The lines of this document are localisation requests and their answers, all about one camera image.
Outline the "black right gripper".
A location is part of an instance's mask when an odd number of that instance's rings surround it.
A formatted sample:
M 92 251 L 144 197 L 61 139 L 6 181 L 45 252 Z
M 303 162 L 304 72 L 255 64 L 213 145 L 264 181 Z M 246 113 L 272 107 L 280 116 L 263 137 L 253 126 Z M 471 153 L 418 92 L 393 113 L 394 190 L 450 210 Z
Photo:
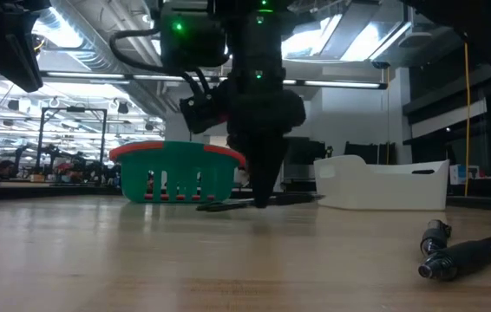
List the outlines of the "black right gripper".
M 282 80 L 227 80 L 227 141 L 248 150 L 253 203 L 266 208 L 288 149 L 282 138 L 306 120 L 303 99 Z

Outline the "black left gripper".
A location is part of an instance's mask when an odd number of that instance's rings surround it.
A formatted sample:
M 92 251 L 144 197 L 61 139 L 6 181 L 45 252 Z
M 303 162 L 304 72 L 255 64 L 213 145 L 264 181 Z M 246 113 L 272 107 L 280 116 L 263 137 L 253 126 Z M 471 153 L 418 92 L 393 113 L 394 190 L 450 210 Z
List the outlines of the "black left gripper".
M 31 13 L 50 6 L 51 0 L 0 0 L 0 75 L 26 92 L 43 86 L 31 35 L 37 16 Z

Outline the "teal basket orange rim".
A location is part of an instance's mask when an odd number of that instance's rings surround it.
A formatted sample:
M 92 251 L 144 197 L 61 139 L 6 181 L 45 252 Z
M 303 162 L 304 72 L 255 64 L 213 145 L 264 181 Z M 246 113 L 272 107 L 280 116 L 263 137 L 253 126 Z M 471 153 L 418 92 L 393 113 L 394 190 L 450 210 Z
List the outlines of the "teal basket orange rim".
M 227 147 L 190 141 L 142 141 L 118 146 L 109 158 L 121 166 L 121 190 L 133 203 L 203 204 L 175 201 L 176 195 L 230 198 L 235 172 L 245 157 Z M 171 201 L 160 201 L 167 194 Z

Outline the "white plastic bin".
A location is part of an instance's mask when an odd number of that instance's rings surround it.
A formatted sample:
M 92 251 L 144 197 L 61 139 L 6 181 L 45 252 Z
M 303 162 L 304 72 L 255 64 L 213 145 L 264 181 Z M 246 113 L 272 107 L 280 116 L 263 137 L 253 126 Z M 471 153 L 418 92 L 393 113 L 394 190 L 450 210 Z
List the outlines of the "white plastic bin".
M 356 211 L 443 211 L 449 162 L 368 165 L 356 155 L 314 162 L 323 206 Z

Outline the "long ceiling light bar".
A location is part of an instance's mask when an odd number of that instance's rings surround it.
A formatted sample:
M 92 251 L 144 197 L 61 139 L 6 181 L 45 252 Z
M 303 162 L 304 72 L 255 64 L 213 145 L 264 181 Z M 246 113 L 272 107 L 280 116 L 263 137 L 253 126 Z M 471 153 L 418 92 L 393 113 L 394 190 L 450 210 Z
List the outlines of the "long ceiling light bar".
M 173 75 L 135 75 L 135 74 L 103 74 L 90 72 L 58 72 L 42 71 L 42 78 L 66 78 L 83 79 L 90 81 L 162 81 L 162 82 L 184 82 L 181 76 Z M 308 87 L 308 88 L 352 88 L 352 89 L 378 89 L 383 90 L 388 87 L 385 82 L 367 81 L 321 81 L 303 79 L 284 79 L 285 86 Z

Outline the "white box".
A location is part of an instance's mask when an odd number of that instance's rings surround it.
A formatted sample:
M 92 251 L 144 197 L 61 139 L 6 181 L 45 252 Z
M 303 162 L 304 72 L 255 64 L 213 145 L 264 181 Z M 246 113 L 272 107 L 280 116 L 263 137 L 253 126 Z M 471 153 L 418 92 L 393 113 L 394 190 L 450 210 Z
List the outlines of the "white box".
M 451 185 L 465 185 L 467 179 L 478 179 L 480 176 L 479 166 L 452 165 L 449 167 L 449 183 Z

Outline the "large black station frame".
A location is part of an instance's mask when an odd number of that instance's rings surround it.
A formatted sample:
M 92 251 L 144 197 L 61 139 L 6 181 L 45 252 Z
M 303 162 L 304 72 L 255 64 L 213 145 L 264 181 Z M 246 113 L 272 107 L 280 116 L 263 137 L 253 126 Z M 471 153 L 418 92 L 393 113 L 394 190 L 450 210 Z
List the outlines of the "large black station frame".
M 47 119 L 46 113 L 51 110 L 54 111 L 52 115 Z M 44 135 L 44 126 L 49 121 L 50 118 L 56 116 L 56 114 L 60 111 L 66 111 L 70 113 L 86 113 L 89 112 L 100 112 L 103 114 L 101 119 L 101 147 L 100 147 L 100 157 L 99 161 L 101 163 L 101 169 L 104 166 L 104 154 L 105 154 L 105 141 L 106 141 L 106 131 L 107 131 L 107 120 L 108 120 L 108 110 L 105 108 L 85 108 L 79 106 L 70 106 L 70 107 L 44 107 L 41 110 L 40 116 L 40 124 L 38 130 L 38 143 L 37 143 L 37 155 L 36 155 L 36 164 L 35 169 L 39 169 L 41 166 L 41 155 L 42 155 L 42 144 L 43 144 L 43 135 Z

